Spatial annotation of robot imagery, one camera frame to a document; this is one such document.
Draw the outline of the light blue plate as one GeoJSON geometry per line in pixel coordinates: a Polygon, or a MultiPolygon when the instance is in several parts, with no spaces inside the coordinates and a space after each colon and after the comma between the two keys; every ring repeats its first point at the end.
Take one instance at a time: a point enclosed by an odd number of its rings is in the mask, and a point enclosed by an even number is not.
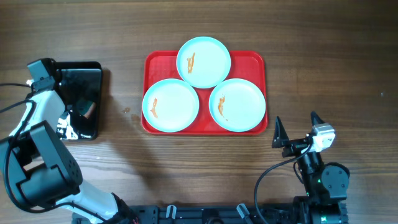
{"type": "Polygon", "coordinates": [[[187,82],[168,78],[153,84],[145,93],[142,113],[156,130],[175,133],[190,126],[198,115],[196,91],[187,82]]]}
{"type": "Polygon", "coordinates": [[[208,107],[216,124],[228,131],[241,133],[255,128],[263,120],[266,100],[252,82],[232,78],[213,89],[208,107]]]}
{"type": "Polygon", "coordinates": [[[182,45],[176,67],[180,77],[195,88],[212,88],[223,82],[231,69],[231,56],[219,40],[195,37],[182,45]]]}

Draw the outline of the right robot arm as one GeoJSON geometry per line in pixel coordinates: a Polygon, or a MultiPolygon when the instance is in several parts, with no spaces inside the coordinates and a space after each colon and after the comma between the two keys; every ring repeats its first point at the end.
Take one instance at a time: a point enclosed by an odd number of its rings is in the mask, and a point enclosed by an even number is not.
{"type": "Polygon", "coordinates": [[[321,152],[331,147],[335,129],[311,112],[311,131],[301,139],[289,139],[280,118],[275,120],[273,148],[294,159],[294,172],[306,196],[296,196],[290,209],[291,223],[348,223],[346,205],[350,172],[337,163],[324,163],[321,152]]]}

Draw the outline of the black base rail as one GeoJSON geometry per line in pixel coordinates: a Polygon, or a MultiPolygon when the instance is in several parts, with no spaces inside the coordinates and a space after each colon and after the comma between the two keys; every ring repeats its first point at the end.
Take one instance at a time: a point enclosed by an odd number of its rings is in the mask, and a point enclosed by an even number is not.
{"type": "MultiPolygon", "coordinates": [[[[177,207],[167,209],[157,206],[132,206],[138,217],[137,223],[262,223],[254,207],[239,212],[238,207],[177,207]]],[[[267,223],[336,223],[347,224],[348,212],[345,204],[336,207],[293,207],[289,204],[268,205],[260,209],[267,223]]]]}

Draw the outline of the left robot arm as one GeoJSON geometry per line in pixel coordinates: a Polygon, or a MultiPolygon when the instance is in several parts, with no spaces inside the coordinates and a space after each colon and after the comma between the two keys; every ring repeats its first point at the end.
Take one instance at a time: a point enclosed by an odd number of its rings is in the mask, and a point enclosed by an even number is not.
{"type": "Polygon", "coordinates": [[[138,216],[116,194],[83,178],[66,140],[98,135],[103,69],[98,62],[28,64],[26,110],[1,141],[1,173],[11,202],[28,213],[70,210],[90,223],[137,223],[138,216]]]}

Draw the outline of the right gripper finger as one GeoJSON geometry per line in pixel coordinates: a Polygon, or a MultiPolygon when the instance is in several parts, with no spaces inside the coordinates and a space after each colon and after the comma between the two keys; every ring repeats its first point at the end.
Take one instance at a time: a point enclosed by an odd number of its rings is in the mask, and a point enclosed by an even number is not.
{"type": "Polygon", "coordinates": [[[325,123],[324,120],[322,120],[319,117],[319,115],[317,115],[317,113],[315,111],[312,111],[310,115],[311,115],[311,122],[312,122],[313,126],[325,123]]]}
{"type": "Polygon", "coordinates": [[[282,121],[278,116],[275,119],[275,130],[274,137],[272,141],[272,148],[282,148],[288,146],[290,139],[284,129],[282,121]]]}

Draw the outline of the black water basin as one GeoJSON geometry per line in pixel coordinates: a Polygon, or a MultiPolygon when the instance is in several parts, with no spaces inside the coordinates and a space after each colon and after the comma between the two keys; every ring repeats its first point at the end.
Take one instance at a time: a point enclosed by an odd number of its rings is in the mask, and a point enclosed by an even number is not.
{"type": "Polygon", "coordinates": [[[62,81],[56,93],[64,109],[56,133],[61,140],[92,140],[98,135],[103,70],[98,62],[58,62],[62,81]],[[95,112],[86,119],[81,108],[86,101],[96,103],[95,112]]]}

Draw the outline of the orange green sponge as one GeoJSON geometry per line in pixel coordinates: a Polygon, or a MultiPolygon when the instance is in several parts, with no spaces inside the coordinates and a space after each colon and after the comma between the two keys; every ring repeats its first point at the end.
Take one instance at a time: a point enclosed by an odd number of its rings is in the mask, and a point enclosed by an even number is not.
{"type": "Polygon", "coordinates": [[[86,101],[81,108],[81,114],[88,119],[95,112],[95,109],[96,103],[92,101],[86,101]]]}

